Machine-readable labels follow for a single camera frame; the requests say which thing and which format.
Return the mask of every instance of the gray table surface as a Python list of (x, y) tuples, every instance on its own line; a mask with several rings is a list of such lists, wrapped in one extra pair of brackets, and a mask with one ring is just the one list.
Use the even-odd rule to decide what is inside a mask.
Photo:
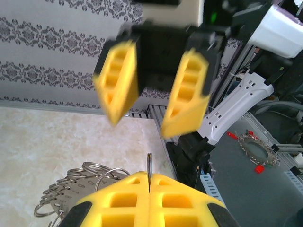
[[(242, 134), (252, 130), (238, 120), (228, 131)], [(211, 152), (210, 160), (217, 170), (214, 182), (231, 214), (241, 227), (297, 227), (296, 213), (303, 208), (303, 196), (287, 178), (289, 167), (266, 167), (254, 172), (252, 163), (237, 140), (226, 134)]]

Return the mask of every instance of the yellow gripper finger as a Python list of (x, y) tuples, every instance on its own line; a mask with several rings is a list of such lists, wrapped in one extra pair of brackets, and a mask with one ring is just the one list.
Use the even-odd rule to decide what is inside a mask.
[(138, 172), (82, 198), (69, 216), (80, 227), (219, 227), (225, 222), (216, 217), (230, 214), (216, 198), (161, 174), (152, 175), (149, 192), (146, 172)]
[(183, 54), (162, 122), (163, 137), (190, 133), (201, 126), (210, 98), (202, 94), (208, 65), (194, 49)]
[(136, 44), (129, 40), (114, 45), (100, 74), (93, 75), (101, 106), (112, 125), (117, 125), (139, 97), (136, 70)]

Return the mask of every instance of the ring of metal parts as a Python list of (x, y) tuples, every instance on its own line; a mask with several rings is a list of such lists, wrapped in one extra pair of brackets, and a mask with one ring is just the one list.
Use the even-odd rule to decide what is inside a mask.
[[(79, 199), (93, 193), (98, 179), (100, 180), (99, 184), (102, 183), (98, 186), (100, 190), (127, 177), (129, 173), (120, 168), (110, 169), (98, 163), (84, 162), (81, 168), (70, 169), (66, 175), (65, 178), (57, 180), (56, 183), (49, 185), (48, 189), (43, 191), (43, 196), (34, 209), (34, 215), (39, 218), (54, 213), (58, 215), (54, 222), (49, 223), (48, 227), (58, 226), (56, 224), (58, 217), (63, 220)], [(53, 211), (39, 213), (39, 209), (47, 204), (52, 206)]]
[(116, 172), (116, 171), (121, 171), (121, 172), (126, 173), (127, 175), (130, 175), (130, 173), (127, 172), (125, 169), (121, 169), (121, 168), (110, 169), (110, 170), (108, 170), (106, 173), (104, 173), (104, 174), (97, 180), (96, 185), (95, 185), (94, 192), (98, 191), (98, 188), (99, 188), (99, 185), (100, 185), (101, 181), (103, 180), (103, 178), (104, 178), (107, 174), (109, 174), (109, 173), (111, 173), (111, 172)]
[[(258, 139), (255, 136), (251, 136), (248, 134), (242, 134), (238, 138), (238, 143), (243, 151), (245, 151), (245, 154), (251, 159), (251, 161), (261, 164), (261, 165), (270, 165), (270, 166), (279, 166), (280, 162), (279, 159), (274, 152), (274, 150), (266, 145), (263, 141)], [(248, 147), (249, 143), (255, 143), (258, 144), (260, 147), (264, 149), (264, 151), (267, 153), (267, 157), (259, 157), (254, 154), (254, 152), (251, 151), (251, 149)]]

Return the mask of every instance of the patterned wallpaper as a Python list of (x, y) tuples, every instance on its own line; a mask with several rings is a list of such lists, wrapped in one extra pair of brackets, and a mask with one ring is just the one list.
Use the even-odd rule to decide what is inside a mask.
[[(129, 0), (2, 0), (0, 101), (100, 108), (91, 76), (105, 40), (124, 22), (141, 23)], [(239, 42), (229, 40), (217, 79)], [(131, 111), (166, 105), (169, 93), (146, 88)]]

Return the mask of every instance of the white plastic casing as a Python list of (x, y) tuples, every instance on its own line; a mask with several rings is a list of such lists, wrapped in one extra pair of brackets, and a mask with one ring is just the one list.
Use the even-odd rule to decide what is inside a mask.
[(272, 5), (248, 41), (285, 58), (294, 58), (303, 49), (303, 26), (277, 5)]
[(215, 145), (223, 134), (251, 107), (274, 92), (272, 85), (257, 73), (245, 74), (240, 84), (207, 116), (197, 130)]

